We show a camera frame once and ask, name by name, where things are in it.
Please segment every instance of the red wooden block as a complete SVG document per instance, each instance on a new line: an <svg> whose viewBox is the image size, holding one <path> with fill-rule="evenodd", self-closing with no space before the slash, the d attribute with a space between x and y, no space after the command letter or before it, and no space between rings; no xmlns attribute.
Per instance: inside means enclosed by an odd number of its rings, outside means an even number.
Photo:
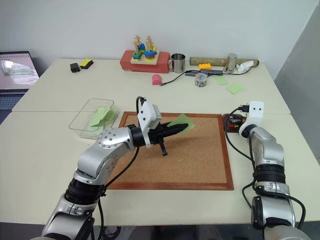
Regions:
<svg viewBox="0 0 320 240"><path fill-rule="evenodd" d="M157 65L147 65L147 64L132 64L131 57L134 53L133 50L126 50L120 60L120 64L123 70L133 71L133 72L146 72L146 73L169 73L169 59L170 53L165 51L160 51L158 54Z"/></svg>

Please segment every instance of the laptop screen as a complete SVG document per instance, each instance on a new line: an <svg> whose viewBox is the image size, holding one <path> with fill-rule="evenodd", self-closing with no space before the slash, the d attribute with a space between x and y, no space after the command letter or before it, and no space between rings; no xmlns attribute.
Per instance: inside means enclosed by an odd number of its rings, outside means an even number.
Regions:
<svg viewBox="0 0 320 240"><path fill-rule="evenodd" d="M0 92L28 90L38 79L28 51L0 52Z"/></svg>

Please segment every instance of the floor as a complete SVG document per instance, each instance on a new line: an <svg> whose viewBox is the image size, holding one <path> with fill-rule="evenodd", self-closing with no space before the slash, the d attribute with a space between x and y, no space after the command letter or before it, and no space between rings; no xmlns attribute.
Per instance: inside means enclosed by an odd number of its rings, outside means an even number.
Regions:
<svg viewBox="0 0 320 240"><path fill-rule="evenodd" d="M41 235L43 225L0 223L0 240L30 240ZM320 221L305 222L302 230L312 239L320 236ZM95 239L100 228L94 227ZM117 240L263 240L260 231L249 224L126 226Z"/></svg>

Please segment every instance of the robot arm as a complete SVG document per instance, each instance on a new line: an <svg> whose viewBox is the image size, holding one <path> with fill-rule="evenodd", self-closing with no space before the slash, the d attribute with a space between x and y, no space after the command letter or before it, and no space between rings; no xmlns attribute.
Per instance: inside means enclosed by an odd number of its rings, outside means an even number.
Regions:
<svg viewBox="0 0 320 240"><path fill-rule="evenodd" d="M106 191L105 183L119 159L135 148L160 144L162 155L167 155L164 137L183 131L188 124L167 127L160 124L161 114L156 105L141 98L138 113L140 126L111 128L98 136L78 161L77 169L66 192L45 225L42 236L54 240L87 239L95 219L95 210L100 196Z"/></svg>
<svg viewBox="0 0 320 240"><path fill-rule="evenodd" d="M292 197L286 184L284 149L274 136L260 127L263 110L263 102L252 101L248 117L239 128L239 134L249 140L255 165L252 187L258 195L252 199L252 226L262 230L265 240L310 240L295 228Z"/></svg>

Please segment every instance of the pink ball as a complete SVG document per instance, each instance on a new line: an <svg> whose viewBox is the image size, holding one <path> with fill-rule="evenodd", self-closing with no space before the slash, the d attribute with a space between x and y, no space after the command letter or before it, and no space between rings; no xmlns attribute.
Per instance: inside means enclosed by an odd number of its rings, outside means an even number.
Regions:
<svg viewBox="0 0 320 240"><path fill-rule="evenodd" d="M155 74L152 76L152 85L160 85L162 84L162 78L159 74Z"/></svg>

